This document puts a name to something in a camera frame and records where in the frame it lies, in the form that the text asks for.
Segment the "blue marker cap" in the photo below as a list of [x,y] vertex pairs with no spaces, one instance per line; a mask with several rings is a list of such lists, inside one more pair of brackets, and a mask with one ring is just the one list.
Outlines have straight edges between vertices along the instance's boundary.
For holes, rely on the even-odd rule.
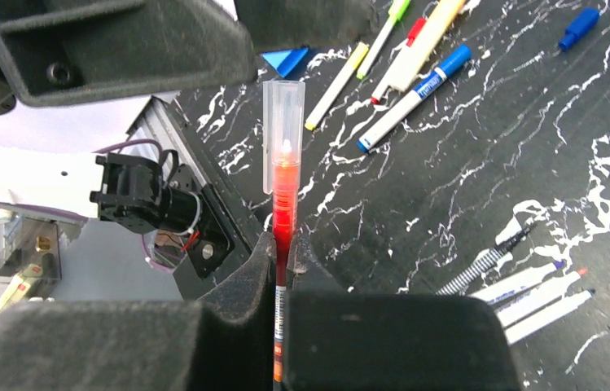
[[573,48],[589,31],[596,26],[599,20],[599,11],[594,8],[585,8],[565,29],[564,36],[559,40],[558,47],[562,52]]

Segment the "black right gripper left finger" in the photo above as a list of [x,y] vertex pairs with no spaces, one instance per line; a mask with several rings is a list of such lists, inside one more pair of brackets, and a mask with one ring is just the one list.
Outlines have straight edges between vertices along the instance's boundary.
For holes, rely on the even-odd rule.
[[274,238],[196,301],[26,301],[0,314],[0,390],[269,390]]

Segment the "blue capped white marker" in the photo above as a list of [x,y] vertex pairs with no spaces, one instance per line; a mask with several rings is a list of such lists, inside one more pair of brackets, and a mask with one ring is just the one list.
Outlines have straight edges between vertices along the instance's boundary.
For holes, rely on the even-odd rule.
[[362,152],[368,153],[471,58],[472,51],[468,46],[461,45],[455,49],[358,139],[358,148]]

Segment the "red capped white marker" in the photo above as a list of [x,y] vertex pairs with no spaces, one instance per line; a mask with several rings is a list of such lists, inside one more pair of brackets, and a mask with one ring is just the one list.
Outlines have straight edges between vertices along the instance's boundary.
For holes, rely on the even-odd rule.
[[427,20],[425,18],[418,18],[415,21],[410,32],[408,32],[407,38],[406,38],[405,42],[403,43],[403,45],[401,46],[400,51],[397,53],[396,57],[393,59],[393,62],[388,67],[386,73],[381,78],[379,84],[372,92],[371,98],[370,98],[370,101],[372,104],[377,105],[380,103],[380,100],[383,98],[386,90],[388,89],[389,81],[390,81],[391,77],[393,76],[393,74],[395,73],[395,67],[397,66],[397,64],[400,63],[400,61],[402,59],[404,59],[406,57],[408,50],[410,49],[412,44],[415,42],[415,39],[417,38],[421,29],[424,27],[426,21]]

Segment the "purple white marker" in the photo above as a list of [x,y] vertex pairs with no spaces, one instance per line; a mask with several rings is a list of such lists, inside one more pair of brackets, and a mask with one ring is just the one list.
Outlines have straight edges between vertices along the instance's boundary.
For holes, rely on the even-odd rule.
[[539,285],[548,275],[562,269],[564,265],[564,261],[553,261],[544,266],[529,267],[472,293],[470,297],[481,300],[489,305],[497,304]]

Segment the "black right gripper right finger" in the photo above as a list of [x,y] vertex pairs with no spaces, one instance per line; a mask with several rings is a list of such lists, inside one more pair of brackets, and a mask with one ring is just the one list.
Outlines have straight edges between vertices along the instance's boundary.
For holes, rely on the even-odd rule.
[[285,304],[287,390],[517,390],[492,308],[461,296],[344,292],[297,236]]

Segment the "copper capped white marker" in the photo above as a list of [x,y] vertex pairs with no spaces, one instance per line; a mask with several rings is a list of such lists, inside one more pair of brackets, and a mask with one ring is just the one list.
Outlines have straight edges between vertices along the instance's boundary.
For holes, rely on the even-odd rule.
[[568,287],[577,282],[587,273],[587,268],[581,268],[564,276],[553,278],[531,289],[510,304],[495,311],[498,320],[504,328],[525,319],[551,302],[561,298]]

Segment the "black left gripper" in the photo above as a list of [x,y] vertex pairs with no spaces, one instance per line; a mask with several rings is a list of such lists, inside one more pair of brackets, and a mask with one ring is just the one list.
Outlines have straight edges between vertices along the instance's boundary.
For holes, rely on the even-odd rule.
[[0,116],[12,90],[53,107],[256,75],[247,29],[212,1],[0,1]]

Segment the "orange yellow highlighter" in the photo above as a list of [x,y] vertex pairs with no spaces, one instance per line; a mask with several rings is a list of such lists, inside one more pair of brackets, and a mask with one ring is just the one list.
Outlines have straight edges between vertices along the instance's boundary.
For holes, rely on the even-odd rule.
[[408,50],[406,57],[395,67],[395,73],[389,81],[389,88],[401,92],[409,89],[446,30],[463,9],[464,4],[464,0],[439,1]]

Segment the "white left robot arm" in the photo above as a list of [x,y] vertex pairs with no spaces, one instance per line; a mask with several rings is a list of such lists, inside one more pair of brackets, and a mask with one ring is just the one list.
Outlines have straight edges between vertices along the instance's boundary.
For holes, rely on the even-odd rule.
[[[375,30],[368,1],[0,1],[0,72],[31,107],[245,84],[257,57],[339,46]],[[0,146],[0,204],[99,217],[93,153]]]

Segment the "blue red marker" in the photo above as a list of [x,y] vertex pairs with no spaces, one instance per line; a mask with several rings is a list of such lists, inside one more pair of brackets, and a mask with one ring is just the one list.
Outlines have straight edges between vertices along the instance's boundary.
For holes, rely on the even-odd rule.
[[595,294],[595,289],[588,289],[570,297],[565,297],[564,299],[558,300],[554,304],[547,306],[543,310],[539,310],[535,314],[530,315],[524,320],[519,321],[513,326],[510,326],[505,330],[507,343],[509,345],[514,345],[516,342],[523,340],[526,336],[529,336],[554,321],[572,313],[594,297]]

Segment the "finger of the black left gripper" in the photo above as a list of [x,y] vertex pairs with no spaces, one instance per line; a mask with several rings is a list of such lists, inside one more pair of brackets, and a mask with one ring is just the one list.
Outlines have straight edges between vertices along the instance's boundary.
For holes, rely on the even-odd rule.
[[341,46],[380,30],[369,1],[242,0],[235,8],[257,53]]

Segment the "checkered black white pen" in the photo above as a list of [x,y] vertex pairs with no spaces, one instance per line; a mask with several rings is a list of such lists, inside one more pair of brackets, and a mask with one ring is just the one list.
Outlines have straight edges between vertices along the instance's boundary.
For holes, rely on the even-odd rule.
[[493,268],[500,259],[510,253],[517,246],[517,244],[533,230],[535,226],[535,223],[528,224],[525,228],[521,229],[513,236],[490,248],[486,254],[478,257],[469,267],[467,267],[457,276],[453,277],[451,281],[436,291],[436,294],[440,296],[447,296],[460,293],[473,280]]

